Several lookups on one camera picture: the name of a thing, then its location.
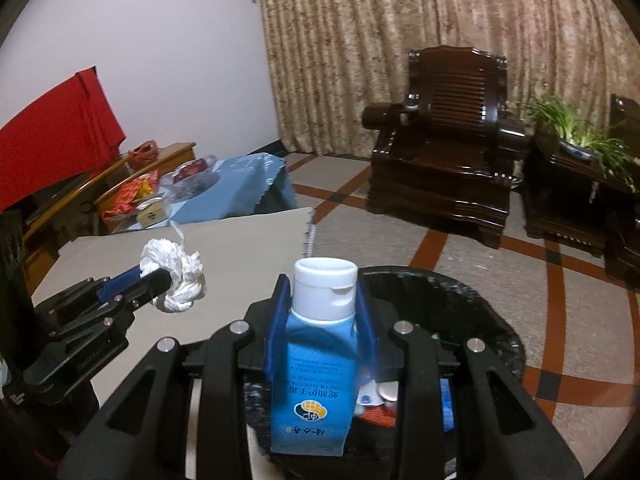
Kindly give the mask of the red snack packages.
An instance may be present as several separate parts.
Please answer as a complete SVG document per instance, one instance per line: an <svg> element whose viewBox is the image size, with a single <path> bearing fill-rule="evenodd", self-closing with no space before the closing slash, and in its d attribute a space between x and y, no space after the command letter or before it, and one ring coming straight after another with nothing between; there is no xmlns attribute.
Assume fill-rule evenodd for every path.
<svg viewBox="0 0 640 480"><path fill-rule="evenodd" d="M132 214L144 200L157 192L158 172L152 170L123 184L116 193L113 205L102 214L105 220L114 220Z"/></svg>

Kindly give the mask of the white plastic bag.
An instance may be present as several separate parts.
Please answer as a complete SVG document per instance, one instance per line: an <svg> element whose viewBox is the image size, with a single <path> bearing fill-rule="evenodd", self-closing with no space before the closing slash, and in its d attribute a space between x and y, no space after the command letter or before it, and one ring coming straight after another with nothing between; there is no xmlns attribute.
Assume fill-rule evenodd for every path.
<svg viewBox="0 0 640 480"><path fill-rule="evenodd" d="M139 269L141 276L156 270L167 271L171 285L152 305L165 313L181 313L191 309L207 292L204 266L199 252L186 252L186 237L177 222L169 225L178 236L178 242L168 238L152 238L142 248Z"/></svg>

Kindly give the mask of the green potted plant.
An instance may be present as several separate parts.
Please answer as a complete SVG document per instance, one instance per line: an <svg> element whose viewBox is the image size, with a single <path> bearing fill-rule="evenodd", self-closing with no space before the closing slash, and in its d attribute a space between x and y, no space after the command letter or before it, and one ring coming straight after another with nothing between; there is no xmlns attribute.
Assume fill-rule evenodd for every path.
<svg viewBox="0 0 640 480"><path fill-rule="evenodd" d="M598 130L560 96L533 98L527 104L527 114L536 126L558 138L562 148L569 148L568 154L584 162L594 160L606 178L616 178L638 192L632 168L639 165L639 159L629 153L622 140Z"/></svg>

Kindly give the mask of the beige tissue box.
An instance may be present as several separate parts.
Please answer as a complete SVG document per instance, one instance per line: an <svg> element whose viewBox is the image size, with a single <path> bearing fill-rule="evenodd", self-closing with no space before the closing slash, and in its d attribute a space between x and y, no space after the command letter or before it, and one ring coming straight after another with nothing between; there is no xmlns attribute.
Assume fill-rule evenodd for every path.
<svg viewBox="0 0 640 480"><path fill-rule="evenodd" d="M163 196L155 196L140 203L136 211L137 222L142 229L147 229L169 219L170 205Z"/></svg>

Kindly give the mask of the red cloth cover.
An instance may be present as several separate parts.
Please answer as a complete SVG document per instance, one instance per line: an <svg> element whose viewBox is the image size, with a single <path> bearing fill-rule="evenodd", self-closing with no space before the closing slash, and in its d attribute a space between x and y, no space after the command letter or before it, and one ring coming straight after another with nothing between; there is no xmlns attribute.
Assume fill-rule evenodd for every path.
<svg viewBox="0 0 640 480"><path fill-rule="evenodd" d="M1 208L108 166L125 139L98 72L81 70L1 128Z"/></svg>

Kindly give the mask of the blue plastic bag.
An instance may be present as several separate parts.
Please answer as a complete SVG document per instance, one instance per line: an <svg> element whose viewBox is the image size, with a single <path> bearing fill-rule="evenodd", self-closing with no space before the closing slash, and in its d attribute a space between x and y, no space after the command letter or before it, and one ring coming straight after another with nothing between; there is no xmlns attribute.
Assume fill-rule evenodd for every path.
<svg viewBox="0 0 640 480"><path fill-rule="evenodd" d="M442 426L447 432L454 429L454 409L452 408L450 383L447 378L440 378L439 385L440 400L442 400Z"/></svg>

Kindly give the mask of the beige patterned curtain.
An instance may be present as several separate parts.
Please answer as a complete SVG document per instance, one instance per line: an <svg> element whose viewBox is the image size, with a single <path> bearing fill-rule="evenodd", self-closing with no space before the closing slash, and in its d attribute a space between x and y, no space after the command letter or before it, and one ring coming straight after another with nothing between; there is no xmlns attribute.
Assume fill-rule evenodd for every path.
<svg viewBox="0 0 640 480"><path fill-rule="evenodd" d="M637 99L639 43L613 0L258 0L280 138L291 151L366 157L361 115L401 101L407 55L477 48L508 63L520 112L554 93L596 125Z"/></svg>

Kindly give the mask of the white blue plastic package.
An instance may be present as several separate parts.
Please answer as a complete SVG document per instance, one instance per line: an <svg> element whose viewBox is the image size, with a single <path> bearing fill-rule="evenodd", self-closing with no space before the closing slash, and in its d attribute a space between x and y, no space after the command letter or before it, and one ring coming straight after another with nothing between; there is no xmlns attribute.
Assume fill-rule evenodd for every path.
<svg viewBox="0 0 640 480"><path fill-rule="evenodd" d="M399 382L376 382L371 380L361 386L357 403L363 408L391 408L394 410L398 402Z"/></svg>

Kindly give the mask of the blue side table cloth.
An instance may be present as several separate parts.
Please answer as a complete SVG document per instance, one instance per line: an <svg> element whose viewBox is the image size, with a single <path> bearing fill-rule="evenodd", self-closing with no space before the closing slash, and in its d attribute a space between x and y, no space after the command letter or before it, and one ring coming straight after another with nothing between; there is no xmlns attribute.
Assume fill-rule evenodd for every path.
<svg viewBox="0 0 640 480"><path fill-rule="evenodd" d="M293 185L283 158L268 153L216 162L218 181L198 196L169 205L169 218L151 229L225 218L272 214L297 208Z"/></svg>

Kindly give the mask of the orange mesh cloth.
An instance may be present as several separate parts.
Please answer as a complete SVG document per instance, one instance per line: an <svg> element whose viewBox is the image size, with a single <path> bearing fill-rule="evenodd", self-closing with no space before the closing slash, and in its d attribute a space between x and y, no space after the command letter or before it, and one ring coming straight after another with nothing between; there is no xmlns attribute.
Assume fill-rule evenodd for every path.
<svg viewBox="0 0 640 480"><path fill-rule="evenodd" d="M371 425L394 428L397 412L394 408L386 408L385 405L367 406L359 417Z"/></svg>

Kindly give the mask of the glass fruit bowl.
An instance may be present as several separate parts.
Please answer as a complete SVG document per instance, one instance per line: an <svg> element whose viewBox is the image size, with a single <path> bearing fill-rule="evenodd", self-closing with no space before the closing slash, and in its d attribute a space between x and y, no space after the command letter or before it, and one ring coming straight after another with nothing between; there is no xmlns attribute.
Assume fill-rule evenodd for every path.
<svg viewBox="0 0 640 480"><path fill-rule="evenodd" d="M219 160L209 155L185 162L174 171L160 178L160 188L164 196L174 203L190 200L214 186L220 174Z"/></svg>

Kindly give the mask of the red plastic bag on cabinet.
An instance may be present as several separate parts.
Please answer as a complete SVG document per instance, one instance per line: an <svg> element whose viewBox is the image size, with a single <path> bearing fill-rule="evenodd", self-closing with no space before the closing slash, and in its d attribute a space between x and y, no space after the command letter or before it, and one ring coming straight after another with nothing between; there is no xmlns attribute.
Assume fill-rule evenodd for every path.
<svg viewBox="0 0 640 480"><path fill-rule="evenodd" d="M128 152L127 164L132 171L139 171L157 161L160 149L155 141L149 140Z"/></svg>

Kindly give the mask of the black lined trash bin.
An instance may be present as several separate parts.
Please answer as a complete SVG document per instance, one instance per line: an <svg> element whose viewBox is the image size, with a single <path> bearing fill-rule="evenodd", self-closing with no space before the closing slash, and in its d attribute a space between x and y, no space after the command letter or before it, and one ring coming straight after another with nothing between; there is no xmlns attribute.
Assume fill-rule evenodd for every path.
<svg viewBox="0 0 640 480"><path fill-rule="evenodd" d="M427 330L442 350L457 354L475 332L518 382L523 380L526 352L520 336L472 287L433 271L405 266L367 266L360 270L372 299L392 304L403 320ZM395 427L368 424L358 406L340 457L303 458L270 453L270 387L244 385L247 425L260 450L288 479L386 479L394 450Z"/></svg>

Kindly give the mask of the grey table cloth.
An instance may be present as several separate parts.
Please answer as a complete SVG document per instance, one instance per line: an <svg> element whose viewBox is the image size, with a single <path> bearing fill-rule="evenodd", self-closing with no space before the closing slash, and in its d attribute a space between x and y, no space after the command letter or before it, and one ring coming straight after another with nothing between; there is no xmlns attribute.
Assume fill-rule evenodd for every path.
<svg viewBox="0 0 640 480"><path fill-rule="evenodd" d="M240 356L262 365L266 323L247 321L307 247L310 210L68 243L35 291L45 300L84 278L169 274L132 317L127 348L93 379L101 408L66 455L63 479L277 479L244 422Z"/></svg>

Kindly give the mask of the wooden tv cabinet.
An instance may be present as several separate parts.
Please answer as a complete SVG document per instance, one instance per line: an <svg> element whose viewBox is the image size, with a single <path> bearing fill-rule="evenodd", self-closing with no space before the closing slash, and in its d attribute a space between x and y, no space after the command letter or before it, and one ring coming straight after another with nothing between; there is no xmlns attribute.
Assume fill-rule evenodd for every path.
<svg viewBox="0 0 640 480"><path fill-rule="evenodd" d="M144 155L138 164L130 155L119 155L111 166L86 172L55 185L50 200L28 218L23 235L26 247L23 269L27 289L34 292L58 260L63 245L81 235L110 234L116 219L106 220L119 189L142 174L167 174L195 158L194 142L179 142L161 148L157 158Z"/></svg>

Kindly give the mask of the blue tube white cap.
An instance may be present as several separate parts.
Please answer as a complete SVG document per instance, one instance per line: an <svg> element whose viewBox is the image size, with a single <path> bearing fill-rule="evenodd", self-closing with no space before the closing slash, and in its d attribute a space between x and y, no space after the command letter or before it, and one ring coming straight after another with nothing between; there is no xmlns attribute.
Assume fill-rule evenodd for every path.
<svg viewBox="0 0 640 480"><path fill-rule="evenodd" d="M295 263L267 339L273 453L343 454L357 396L357 278L344 259Z"/></svg>

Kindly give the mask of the dark wooden side table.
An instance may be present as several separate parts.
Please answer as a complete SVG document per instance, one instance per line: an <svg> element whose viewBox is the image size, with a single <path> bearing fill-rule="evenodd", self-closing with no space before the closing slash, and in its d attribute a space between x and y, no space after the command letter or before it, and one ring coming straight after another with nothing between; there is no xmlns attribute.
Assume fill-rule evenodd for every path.
<svg viewBox="0 0 640 480"><path fill-rule="evenodd" d="M552 134L537 133L529 143L521 185L527 235L603 255L609 188L630 191L620 180L606 178L593 160L564 152Z"/></svg>

